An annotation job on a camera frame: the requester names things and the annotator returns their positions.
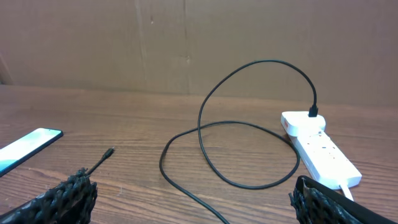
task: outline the wood grain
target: wood grain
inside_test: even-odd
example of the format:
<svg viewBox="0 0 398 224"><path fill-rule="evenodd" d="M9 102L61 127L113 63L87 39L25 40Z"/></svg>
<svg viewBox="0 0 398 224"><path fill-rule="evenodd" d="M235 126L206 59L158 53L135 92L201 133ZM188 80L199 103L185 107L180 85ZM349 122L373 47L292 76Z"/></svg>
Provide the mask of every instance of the wood grain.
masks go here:
<svg viewBox="0 0 398 224"><path fill-rule="evenodd" d="M149 95L0 86L0 148L38 127L64 137L0 178L4 213L91 167L110 147L116 153L92 175L99 197L93 223L219 223L212 213L172 187L159 172L159 157L174 135L195 127L202 96ZM211 98L203 123L249 121L283 134L280 113L308 103ZM319 105L327 133L363 174L355 200L398 222L397 108ZM261 131L240 126L203 130L215 166L245 184L275 181L294 166L292 150ZM231 223L297 223L288 193L296 174L267 190L243 190L220 180L198 147L197 134L177 139L165 159L171 179L221 212Z"/></svg>

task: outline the brown wall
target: brown wall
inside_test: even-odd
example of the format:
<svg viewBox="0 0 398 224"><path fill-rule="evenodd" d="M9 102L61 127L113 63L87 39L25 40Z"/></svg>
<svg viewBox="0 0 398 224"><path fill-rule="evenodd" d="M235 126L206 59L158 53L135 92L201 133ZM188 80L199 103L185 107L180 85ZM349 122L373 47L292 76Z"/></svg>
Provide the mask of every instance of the brown wall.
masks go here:
<svg viewBox="0 0 398 224"><path fill-rule="evenodd" d="M286 60L321 102L398 105L396 0L2 0L1 80L203 95L240 65ZM310 100L303 78L255 65L219 95Z"/></svg>

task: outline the cable strain relief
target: cable strain relief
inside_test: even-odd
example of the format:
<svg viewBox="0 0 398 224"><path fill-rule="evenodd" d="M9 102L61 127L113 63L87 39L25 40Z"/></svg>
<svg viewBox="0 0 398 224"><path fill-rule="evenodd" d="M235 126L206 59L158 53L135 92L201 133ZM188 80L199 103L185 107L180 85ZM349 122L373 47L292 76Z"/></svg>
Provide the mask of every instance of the cable strain relief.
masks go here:
<svg viewBox="0 0 398 224"><path fill-rule="evenodd" d="M317 108L316 105L312 105L312 106L310 107L310 111L308 112L308 116L309 116L310 118L314 118L314 117L316 117L317 115L318 115L318 108Z"/></svg>

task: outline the extension cord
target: extension cord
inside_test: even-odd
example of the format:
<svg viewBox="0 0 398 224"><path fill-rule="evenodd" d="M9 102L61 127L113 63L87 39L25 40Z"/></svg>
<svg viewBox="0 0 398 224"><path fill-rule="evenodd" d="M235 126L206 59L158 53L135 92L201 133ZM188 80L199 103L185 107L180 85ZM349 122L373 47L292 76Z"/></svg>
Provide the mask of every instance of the extension cord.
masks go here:
<svg viewBox="0 0 398 224"><path fill-rule="evenodd" d="M280 122L311 176L330 189L343 190L353 200L348 188L358 185L362 175L324 132L324 117L308 117L308 111L288 111L282 113Z"/></svg>

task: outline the white cord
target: white cord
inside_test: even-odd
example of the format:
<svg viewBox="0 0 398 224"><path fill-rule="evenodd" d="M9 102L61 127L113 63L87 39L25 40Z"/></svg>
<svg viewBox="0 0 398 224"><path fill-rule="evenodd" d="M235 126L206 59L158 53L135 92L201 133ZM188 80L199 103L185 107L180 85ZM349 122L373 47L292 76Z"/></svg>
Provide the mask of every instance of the white cord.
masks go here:
<svg viewBox="0 0 398 224"><path fill-rule="evenodd" d="M353 195L351 195L351 192L349 191L349 188L346 184L341 184L340 185L341 189L343 190L344 196L352 201L354 201L353 199Z"/></svg>

